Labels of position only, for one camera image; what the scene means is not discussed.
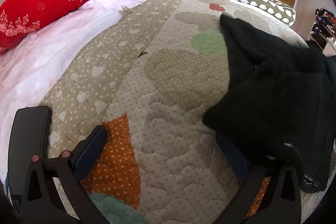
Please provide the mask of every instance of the white blanket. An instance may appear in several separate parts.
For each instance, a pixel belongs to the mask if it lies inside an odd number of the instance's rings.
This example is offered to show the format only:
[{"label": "white blanket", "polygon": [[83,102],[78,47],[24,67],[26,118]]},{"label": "white blanket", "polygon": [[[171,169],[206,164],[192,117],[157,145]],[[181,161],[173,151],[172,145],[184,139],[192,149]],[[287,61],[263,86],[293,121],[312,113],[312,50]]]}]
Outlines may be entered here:
[{"label": "white blanket", "polygon": [[61,77],[79,50],[117,23],[121,6],[146,0],[90,0],[0,56],[0,180],[7,174],[11,127],[19,108],[36,106]]}]

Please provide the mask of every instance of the red screw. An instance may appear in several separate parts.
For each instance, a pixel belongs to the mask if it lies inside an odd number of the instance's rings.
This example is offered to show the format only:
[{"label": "red screw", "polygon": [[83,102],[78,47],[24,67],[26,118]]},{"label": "red screw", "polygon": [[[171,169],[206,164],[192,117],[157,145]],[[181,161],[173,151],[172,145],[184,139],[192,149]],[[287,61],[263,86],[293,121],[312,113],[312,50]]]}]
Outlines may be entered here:
[{"label": "red screw", "polygon": [[67,157],[69,157],[71,155],[71,152],[69,151],[69,150],[66,150],[66,151],[63,151],[62,152],[62,157],[63,158],[67,158]]},{"label": "red screw", "polygon": [[35,156],[33,156],[33,157],[31,158],[31,160],[32,160],[32,161],[38,161],[39,158],[40,158],[39,155],[35,155]]}]

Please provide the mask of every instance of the floral pillow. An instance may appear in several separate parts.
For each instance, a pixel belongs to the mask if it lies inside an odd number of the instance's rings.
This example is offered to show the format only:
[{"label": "floral pillow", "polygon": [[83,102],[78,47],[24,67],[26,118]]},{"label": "floral pillow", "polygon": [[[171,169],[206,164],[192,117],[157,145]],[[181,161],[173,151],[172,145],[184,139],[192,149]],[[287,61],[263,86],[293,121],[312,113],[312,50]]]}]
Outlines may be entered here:
[{"label": "floral pillow", "polygon": [[288,26],[292,26],[295,21],[296,11],[289,5],[281,2],[280,0],[236,0],[245,4],[249,4],[258,7],[276,19],[285,23]]}]

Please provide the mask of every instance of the white wall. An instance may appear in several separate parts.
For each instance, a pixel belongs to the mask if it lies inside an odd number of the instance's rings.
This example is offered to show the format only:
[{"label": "white wall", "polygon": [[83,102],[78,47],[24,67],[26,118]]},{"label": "white wall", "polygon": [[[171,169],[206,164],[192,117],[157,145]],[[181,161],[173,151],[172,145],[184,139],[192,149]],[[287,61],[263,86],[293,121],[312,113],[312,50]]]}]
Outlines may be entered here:
[{"label": "white wall", "polygon": [[336,6],[332,0],[296,0],[296,20],[291,28],[303,39],[307,39],[315,20],[315,10],[322,7],[336,13]]}]

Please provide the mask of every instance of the phone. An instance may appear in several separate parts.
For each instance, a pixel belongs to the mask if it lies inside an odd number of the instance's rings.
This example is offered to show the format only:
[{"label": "phone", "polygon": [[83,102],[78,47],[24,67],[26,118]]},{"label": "phone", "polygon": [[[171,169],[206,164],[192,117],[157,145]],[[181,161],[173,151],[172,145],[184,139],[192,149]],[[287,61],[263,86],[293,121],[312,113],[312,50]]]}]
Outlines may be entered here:
[{"label": "phone", "polygon": [[8,182],[14,211],[20,217],[21,199],[31,158],[46,157],[51,122],[48,106],[19,109],[14,117],[8,150]]}]

